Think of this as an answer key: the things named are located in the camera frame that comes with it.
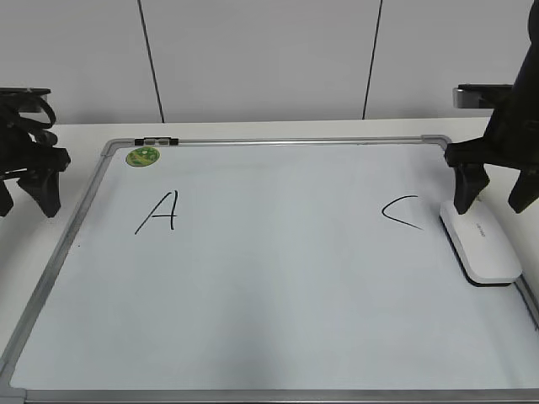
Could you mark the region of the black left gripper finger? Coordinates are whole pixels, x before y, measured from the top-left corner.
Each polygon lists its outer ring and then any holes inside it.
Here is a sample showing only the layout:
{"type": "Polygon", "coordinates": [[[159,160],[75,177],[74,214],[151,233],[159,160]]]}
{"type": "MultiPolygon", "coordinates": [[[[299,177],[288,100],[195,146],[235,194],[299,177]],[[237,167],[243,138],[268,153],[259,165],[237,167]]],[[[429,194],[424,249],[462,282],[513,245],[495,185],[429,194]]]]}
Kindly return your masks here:
{"type": "Polygon", "coordinates": [[[0,181],[0,216],[5,217],[13,208],[13,198],[3,180],[0,181]]]}
{"type": "Polygon", "coordinates": [[[36,170],[25,174],[17,184],[36,202],[46,217],[51,218],[58,213],[61,208],[58,171],[36,170]]]}

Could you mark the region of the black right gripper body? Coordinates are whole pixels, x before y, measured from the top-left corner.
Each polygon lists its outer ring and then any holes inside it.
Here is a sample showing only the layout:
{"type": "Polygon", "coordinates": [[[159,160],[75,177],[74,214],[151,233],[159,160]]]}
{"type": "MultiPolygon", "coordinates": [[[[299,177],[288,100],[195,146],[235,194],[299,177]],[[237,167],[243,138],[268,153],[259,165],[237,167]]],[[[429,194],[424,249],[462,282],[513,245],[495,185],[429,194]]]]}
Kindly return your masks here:
{"type": "Polygon", "coordinates": [[[494,109],[482,136],[453,142],[445,151],[450,167],[493,164],[526,171],[538,169],[538,96],[530,94],[456,94],[459,109],[494,109]]]}

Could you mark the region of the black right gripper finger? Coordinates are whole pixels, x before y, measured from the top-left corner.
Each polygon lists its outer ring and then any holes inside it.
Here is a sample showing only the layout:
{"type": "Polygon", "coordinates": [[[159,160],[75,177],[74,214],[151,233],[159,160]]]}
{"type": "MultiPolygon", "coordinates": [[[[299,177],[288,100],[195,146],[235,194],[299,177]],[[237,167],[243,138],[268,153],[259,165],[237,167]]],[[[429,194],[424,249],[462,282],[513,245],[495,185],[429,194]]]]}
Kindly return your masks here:
{"type": "Polygon", "coordinates": [[[454,206],[459,215],[464,215],[473,201],[488,186],[490,179],[483,164],[461,164],[454,168],[456,188],[454,206]]]}
{"type": "Polygon", "coordinates": [[[519,176],[510,192],[508,203],[514,212],[523,212],[538,199],[538,166],[515,167],[519,176]]]}

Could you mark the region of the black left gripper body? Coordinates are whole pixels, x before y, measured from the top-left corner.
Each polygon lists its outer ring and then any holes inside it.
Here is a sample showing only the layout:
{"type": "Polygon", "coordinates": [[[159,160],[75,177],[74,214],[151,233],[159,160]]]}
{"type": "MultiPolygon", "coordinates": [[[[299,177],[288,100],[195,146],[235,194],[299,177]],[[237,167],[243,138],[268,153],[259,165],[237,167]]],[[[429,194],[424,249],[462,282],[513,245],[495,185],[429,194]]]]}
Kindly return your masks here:
{"type": "Polygon", "coordinates": [[[1,128],[1,180],[46,172],[64,172],[71,158],[56,147],[57,136],[48,130],[28,133],[15,126],[1,128]]]}

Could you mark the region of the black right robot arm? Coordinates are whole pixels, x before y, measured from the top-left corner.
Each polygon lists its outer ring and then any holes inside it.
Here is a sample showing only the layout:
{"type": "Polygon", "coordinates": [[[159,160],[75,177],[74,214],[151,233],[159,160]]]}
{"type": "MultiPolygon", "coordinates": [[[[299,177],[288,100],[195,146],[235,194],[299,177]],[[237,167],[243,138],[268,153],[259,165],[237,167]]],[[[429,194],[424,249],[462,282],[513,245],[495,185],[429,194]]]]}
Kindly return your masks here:
{"type": "Polygon", "coordinates": [[[465,214],[488,186],[486,164],[519,172],[508,204],[517,214],[538,199],[538,2],[527,20],[530,45],[512,84],[460,84],[453,89],[459,109],[491,109],[482,136],[452,142],[444,158],[454,170],[453,205],[465,214]]]}

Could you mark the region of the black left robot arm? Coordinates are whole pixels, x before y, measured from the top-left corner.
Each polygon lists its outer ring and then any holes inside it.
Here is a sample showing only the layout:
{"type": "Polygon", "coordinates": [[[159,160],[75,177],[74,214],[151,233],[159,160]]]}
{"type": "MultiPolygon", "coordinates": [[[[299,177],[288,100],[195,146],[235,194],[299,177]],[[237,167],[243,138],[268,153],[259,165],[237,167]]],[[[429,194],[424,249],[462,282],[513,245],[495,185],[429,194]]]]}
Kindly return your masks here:
{"type": "Polygon", "coordinates": [[[61,208],[59,174],[71,158],[51,132],[56,114],[46,101],[49,88],[1,89],[1,216],[13,208],[5,182],[17,185],[51,218],[61,208]]]}

